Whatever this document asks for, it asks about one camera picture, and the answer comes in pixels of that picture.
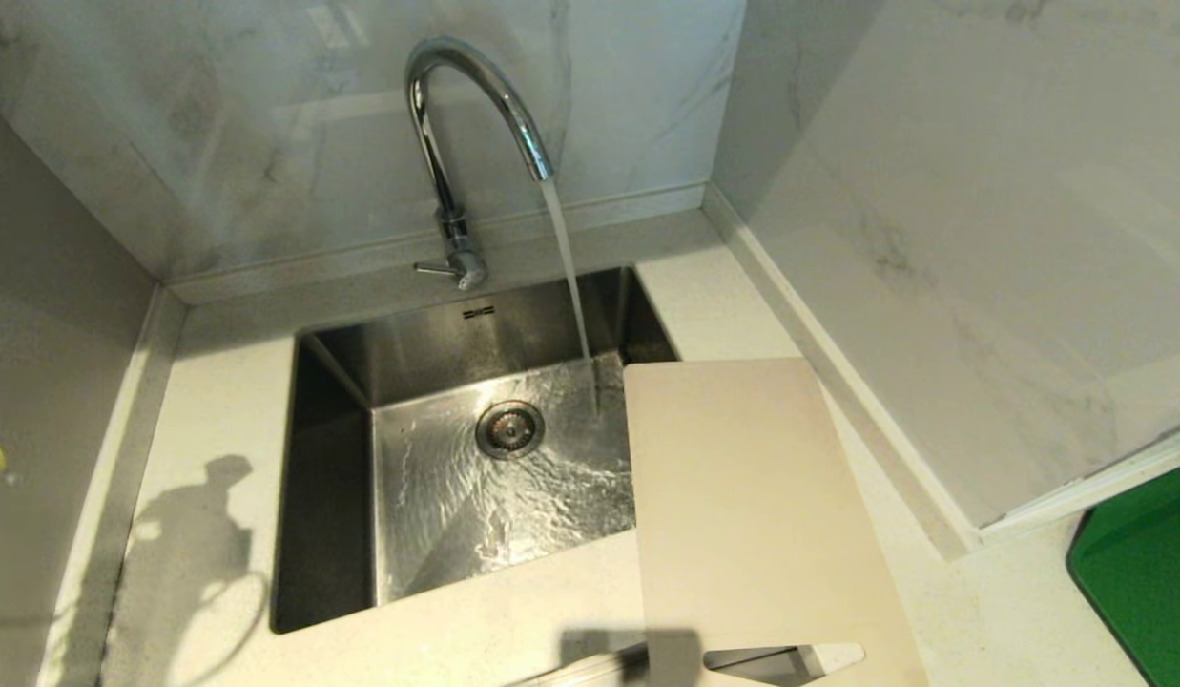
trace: countertop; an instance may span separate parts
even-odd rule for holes
[[[799,355],[699,210],[582,231],[572,243],[578,271],[636,266],[687,361]],[[486,260],[493,290],[562,275],[555,240]],[[562,645],[641,629],[634,531],[289,635],[268,627],[293,335],[458,296],[446,280],[395,268],[190,310],[104,685],[168,674],[169,685],[498,686],[556,668]],[[944,562],[830,405],[935,685],[1143,685],[1066,574],[1075,519]],[[245,475],[206,478],[224,456],[244,458],[232,462]],[[229,534],[242,547],[217,544]]]

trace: stainless steel sink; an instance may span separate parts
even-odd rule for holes
[[[299,336],[271,628],[636,523],[623,366],[675,355],[631,269]]]

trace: white cutting board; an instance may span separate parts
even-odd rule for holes
[[[802,360],[624,369],[651,683],[756,685],[703,652],[857,643],[814,687],[926,686],[916,642]]]

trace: drain strainer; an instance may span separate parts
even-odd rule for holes
[[[486,410],[476,425],[476,443],[493,458],[510,460],[532,452],[543,440],[543,416],[523,400],[506,400]]]

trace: green cutting board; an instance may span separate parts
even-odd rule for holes
[[[1153,687],[1180,687],[1180,469],[1088,513],[1068,572]]]

